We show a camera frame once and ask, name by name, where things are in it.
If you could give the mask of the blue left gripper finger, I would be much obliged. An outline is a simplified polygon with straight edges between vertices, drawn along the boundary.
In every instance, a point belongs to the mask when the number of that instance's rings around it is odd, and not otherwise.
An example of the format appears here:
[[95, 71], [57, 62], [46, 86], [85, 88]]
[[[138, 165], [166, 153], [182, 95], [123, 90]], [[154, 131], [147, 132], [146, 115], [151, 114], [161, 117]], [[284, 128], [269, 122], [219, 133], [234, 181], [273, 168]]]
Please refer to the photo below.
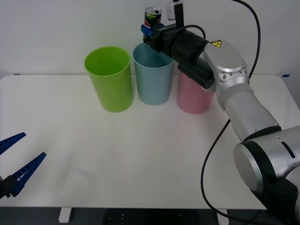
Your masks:
[[24, 132], [19, 133], [17, 135], [14, 135], [12, 137], [9, 137], [7, 139], [4, 139], [0, 141], [0, 155], [3, 154], [5, 151], [7, 151], [11, 146], [13, 146], [15, 143], [17, 143], [19, 140], [24, 138], [26, 134]]
[[9, 175], [11, 177], [11, 191], [10, 196], [16, 197], [21, 190], [24, 188], [26, 182], [35, 172], [35, 170], [39, 167], [41, 162], [46, 157], [46, 153], [42, 152], [32, 161], [30, 161], [27, 165], [16, 171], [14, 174]]

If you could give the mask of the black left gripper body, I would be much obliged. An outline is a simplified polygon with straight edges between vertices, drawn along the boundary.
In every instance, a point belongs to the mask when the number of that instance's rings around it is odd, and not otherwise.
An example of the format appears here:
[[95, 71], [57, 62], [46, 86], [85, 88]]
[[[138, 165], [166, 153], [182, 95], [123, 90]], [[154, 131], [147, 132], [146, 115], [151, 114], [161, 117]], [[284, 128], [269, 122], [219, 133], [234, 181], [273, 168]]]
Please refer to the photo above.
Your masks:
[[7, 177], [4, 180], [0, 180], [0, 198], [6, 196], [10, 197], [11, 191], [11, 177]]

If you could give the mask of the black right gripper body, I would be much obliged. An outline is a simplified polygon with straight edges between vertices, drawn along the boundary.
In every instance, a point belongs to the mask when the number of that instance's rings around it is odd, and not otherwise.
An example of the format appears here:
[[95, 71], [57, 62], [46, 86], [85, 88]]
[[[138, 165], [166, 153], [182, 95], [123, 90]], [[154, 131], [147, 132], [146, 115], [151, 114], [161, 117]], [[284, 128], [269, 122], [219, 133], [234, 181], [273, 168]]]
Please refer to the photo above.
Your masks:
[[153, 31], [150, 47], [154, 51], [163, 53], [168, 57], [178, 57], [178, 40], [179, 34], [175, 23], [156, 27]]

